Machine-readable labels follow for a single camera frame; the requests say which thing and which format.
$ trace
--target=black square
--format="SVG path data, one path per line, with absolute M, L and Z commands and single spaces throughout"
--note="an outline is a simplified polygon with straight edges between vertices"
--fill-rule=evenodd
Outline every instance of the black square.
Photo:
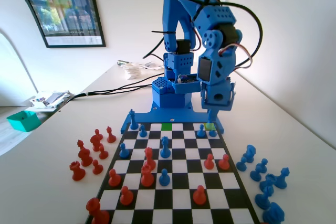
M 200 159 L 207 159 L 208 158 L 208 154 L 211 153 L 212 154 L 212 151 L 210 148 L 207 148 L 207 149 L 198 149 L 198 152 L 199 152 L 199 156 L 200 156 Z
M 171 181 L 173 182 L 173 189 L 189 189 L 187 173 L 173 173 Z
M 183 131 L 173 131 L 173 139 L 184 139 Z
M 137 139 L 135 140 L 134 149 L 145 149 L 147 147 L 147 139 Z
M 229 209 L 211 209 L 214 224 L 234 224 Z
M 172 149 L 173 159 L 186 159 L 185 149 Z
M 202 164 L 200 160 L 187 160 L 188 173 L 202 173 Z
M 224 189 L 224 193 L 229 204 L 229 208 L 248 208 L 241 189 Z
M 148 138 L 149 139 L 161 139 L 161 131 L 150 131 Z
M 184 146 L 187 149 L 197 148 L 197 142 L 196 139 L 185 139 L 184 140 Z
M 142 166 L 143 166 L 143 160 L 130 160 L 127 173 L 141 173 Z
M 156 190 L 154 197 L 154 209 L 172 209 L 172 208 L 173 208 L 173 190 Z
M 204 190 L 206 201 L 203 205 L 198 205 L 195 203 L 194 192 L 196 192 L 196 189 L 190 189 L 191 208 L 192 209 L 210 209 L 210 203 L 209 203 L 208 193 L 206 192 L 206 189 Z
M 158 160 L 157 171 L 161 173 L 162 169 L 167 169 L 168 173 L 173 173 L 173 161 L 172 160 Z
M 153 210 L 134 210 L 132 224 L 152 223 Z
M 204 173 L 204 180 L 207 189 L 222 189 L 223 185 L 218 173 Z
M 193 131 L 194 130 L 194 124 L 192 124 L 192 123 L 183 123 L 183 130 L 184 131 Z

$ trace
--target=red chess piece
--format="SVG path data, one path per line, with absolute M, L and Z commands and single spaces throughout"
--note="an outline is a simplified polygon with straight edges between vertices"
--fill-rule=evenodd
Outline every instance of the red chess piece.
M 128 190 L 127 186 L 121 188 L 120 203 L 124 206 L 128 206 L 133 201 L 133 193 Z
M 92 170 L 93 174 L 98 175 L 103 171 L 103 169 L 104 169 L 103 166 L 98 164 L 98 161 L 96 159 L 92 162 L 92 164 L 94 166 L 94 168 Z
M 92 224 L 108 224 L 110 221 L 110 215 L 107 211 L 100 210 L 99 199 L 92 198 L 86 204 L 86 210 L 90 215 L 93 215 Z
M 113 143 L 113 142 L 115 142 L 117 138 L 116 138 L 116 136 L 114 136 L 114 135 L 112 134 L 112 129 L 111 129 L 111 127 L 107 127 L 106 131 L 107 131 L 107 133 L 109 133 L 109 136 L 107 137 L 107 142 L 108 142 L 108 143 Z
M 151 167 L 147 164 L 141 167 L 141 185 L 144 187 L 150 187 L 154 182 L 154 175 L 151 173 Z
M 153 149 L 150 148 L 150 147 L 147 147 L 145 149 L 145 155 L 146 155 L 146 158 L 147 158 L 145 164 L 149 165 L 151 170 L 154 170 L 155 167 L 156 167 L 156 162 L 153 160 Z
M 104 146 L 101 145 L 99 147 L 99 151 L 100 151 L 100 153 L 99 153 L 99 158 L 100 159 L 105 159 L 105 158 L 107 158 L 109 156 L 109 153 L 104 150 Z
M 121 177 L 119 174 L 115 173 L 116 170 L 111 169 L 109 171 L 109 175 L 110 175 L 110 179 L 109 179 L 109 185 L 114 187 L 114 186 L 118 186 L 120 184 L 121 181 Z
M 81 164 L 84 167 L 91 165 L 93 160 L 92 157 L 90 157 L 90 151 L 86 148 L 79 151 L 78 157 L 82 160 Z
M 219 162 L 218 162 L 218 165 L 221 169 L 223 170 L 228 170 L 230 168 L 230 164 L 229 164 L 229 155 L 227 154 L 224 154 L 223 155 L 223 159 L 221 159 Z
M 194 192 L 193 199 L 196 204 L 203 205 L 206 202 L 206 196 L 204 193 L 204 187 L 198 186 L 197 190 Z
M 209 153 L 208 158 L 204 161 L 204 166 L 208 170 L 212 170 L 215 166 L 213 159 L 214 159 L 214 156 L 211 153 Z
M 79 167 L 80 164 L 78 161 L 74 161 L 70 164 L 70 170 L 74 172 L 72 179 L 74 181 L 79 181 L 85 176 L 85 170 Z

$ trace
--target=white wall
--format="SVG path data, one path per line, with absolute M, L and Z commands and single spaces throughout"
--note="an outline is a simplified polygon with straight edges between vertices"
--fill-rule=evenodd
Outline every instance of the white wall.
M 251 8 L 264 28 L 253 66 L 239 73 L 336 146 L 335 0 L 229 1 Z M 257 26 L 248 14 L 234 13 L 243 32 L 242 44 L 254 50 Z

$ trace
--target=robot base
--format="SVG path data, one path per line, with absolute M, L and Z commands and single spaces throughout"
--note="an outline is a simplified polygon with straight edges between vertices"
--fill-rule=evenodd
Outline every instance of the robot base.
M 152 109 L 148 113 L 135 113 L 135 121 L 137 123 L 200 123 L 208 121 L 208 113 L 195 112 L 190 102 L 184 108 L 160 108 L 155 102 Z M 127 124 L 131 123 L 130 115 L 127 115 L 124 124 L 121 127 L 121 134 L 126 130 Z M 216 119 L 219 131 L 223 134 L 224 128 L 219 118 Z

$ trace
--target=green square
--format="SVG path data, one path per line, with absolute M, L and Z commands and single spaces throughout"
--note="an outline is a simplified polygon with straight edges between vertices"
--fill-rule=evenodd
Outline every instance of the green square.
M 173 130 L 173 124 L 172 123 L 163 123 L 161 125 L 161 131 L 172 131 Z

